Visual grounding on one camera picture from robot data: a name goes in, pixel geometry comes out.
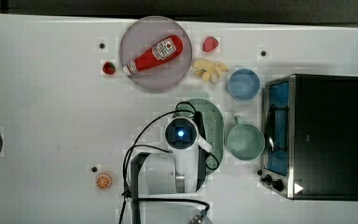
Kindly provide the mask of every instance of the round plate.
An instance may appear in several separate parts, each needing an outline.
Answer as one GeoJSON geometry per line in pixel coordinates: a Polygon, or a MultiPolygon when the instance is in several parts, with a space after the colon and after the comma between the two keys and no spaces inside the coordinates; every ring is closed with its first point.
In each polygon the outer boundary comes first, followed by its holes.
{"type": "MultiPolygon", "coordinates": [[[[225,127],[222,113],[210,101],[204,99],[191,99],[188,101],[199,112],[202,113],[206,141],[212,145],[211,153],[215,155],[219,163],[223,159],[223,129],[225,127]]],[[[191,110],[189,105],[179,105],[178,109],[191,110]]],[[[188,113],[179,113],[179,116],[189,116],[188,113]]],[[[206,160],[209,167],[216,169],[217,163],[212,156],[206,160]]],[[[210,175],[214,170],[206,169],[206,175],[210,175]]]]}
{"type": "Polygon", "coordinates": [[[138,20],[121,39],[120,61],[124,66],[168,35],[177,35],[182,39],[182,53],[168,63],[129,76],[133,82],[150,91],[166,91],[178,85],[185,77],[192,58],[191,43],[186,31],[175,21],[152,16],[138,20]]]}

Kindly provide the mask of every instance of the banana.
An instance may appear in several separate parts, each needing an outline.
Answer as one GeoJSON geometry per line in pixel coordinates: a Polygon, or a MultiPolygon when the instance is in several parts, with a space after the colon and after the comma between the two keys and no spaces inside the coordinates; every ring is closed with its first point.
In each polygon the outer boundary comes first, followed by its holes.
{"type": "Polygon", "coordinates": [[[194,73],[194,76],[201,77],[204,72],[206,72],[206,71],[203,69],[196,70],[196,72],[194,73]]]}
{"type": "Polygon", "coordinates": [[[210,77],[211,77],[211,72],[204,72],[204,73],[202,74],[202,80],[203,80],[204,82],[207,82],[210,77]]]}
{"type": "Polygon", "coordinates": [[[219,66],[216,66],[216,67],[214,68],[214,71],[216,71],[217,75],[219,75],[220,77],[223,75],[223,74],[222,74],[222,70],[220,70],[220,67],[219,67],[219,66]]]}
{"type": "Polygon", "coordinates": [[[209,80],[212,84],[216,85],[219,82],[219,76],[216,73],[211,73],[211,78],[209,80]]]}
{"type": "Polygon", "coordinates": [[[211,68],[214,65],[213,62],[206,60],[206,59],[201,59],[198,61],[195,61],[193,63],[193,67],[196,69],[205,69],[205,70],[209,70],[209,68],[211,68]]]}
{"type": "Polygon", "coordinates": [[[228,67],[227,67],[225,64],[219,63],[219,62],[217,62],[216,64],[217,64],[217,66],[220,67],[220,69],[221,69],[223,72],[228,72],[228,67]]]}

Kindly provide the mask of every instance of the ketchup label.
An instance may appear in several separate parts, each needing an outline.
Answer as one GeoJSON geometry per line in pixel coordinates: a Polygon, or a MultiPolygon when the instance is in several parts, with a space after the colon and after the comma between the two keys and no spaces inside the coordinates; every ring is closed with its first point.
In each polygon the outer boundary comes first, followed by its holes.
{"type": "Polygon", "coordinates": [[[162,40],[153,47],[152,52],[157,60],[164,60],[176,51],[176,47],[170,38],[162,40]]]}
{"type": "Polygon", "coordinates": [[[136,64],[134,61],[131,61],[129,64],[127,64],[127,66],[129,67],[131,74],[138,73],[138,69],[136,69],[136,64]]]}

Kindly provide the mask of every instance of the green bowl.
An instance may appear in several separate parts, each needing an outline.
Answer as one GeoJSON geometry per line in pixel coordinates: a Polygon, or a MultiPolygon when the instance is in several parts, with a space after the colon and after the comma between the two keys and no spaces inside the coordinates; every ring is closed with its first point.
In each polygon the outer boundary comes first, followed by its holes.
{"type": "Polygon", "coordinates": [[[239,160],[251,161],[256,159],[264,150],[264,135],[255,126],[241,123],[235,118],[236,126],[227,138],[227,148],[239,160]]]}

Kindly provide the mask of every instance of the blue light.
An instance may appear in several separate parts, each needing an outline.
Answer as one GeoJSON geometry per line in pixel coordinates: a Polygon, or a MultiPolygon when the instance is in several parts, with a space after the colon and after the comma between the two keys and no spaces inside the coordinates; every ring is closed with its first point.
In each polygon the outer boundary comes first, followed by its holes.
{"type": "Polygon", "coordinates": [[[179,132],[178,132],[178,135],[179,135],[179,137],[183,137],[183,135],[185,135],[185,132],[179,131],[179,132]]]}

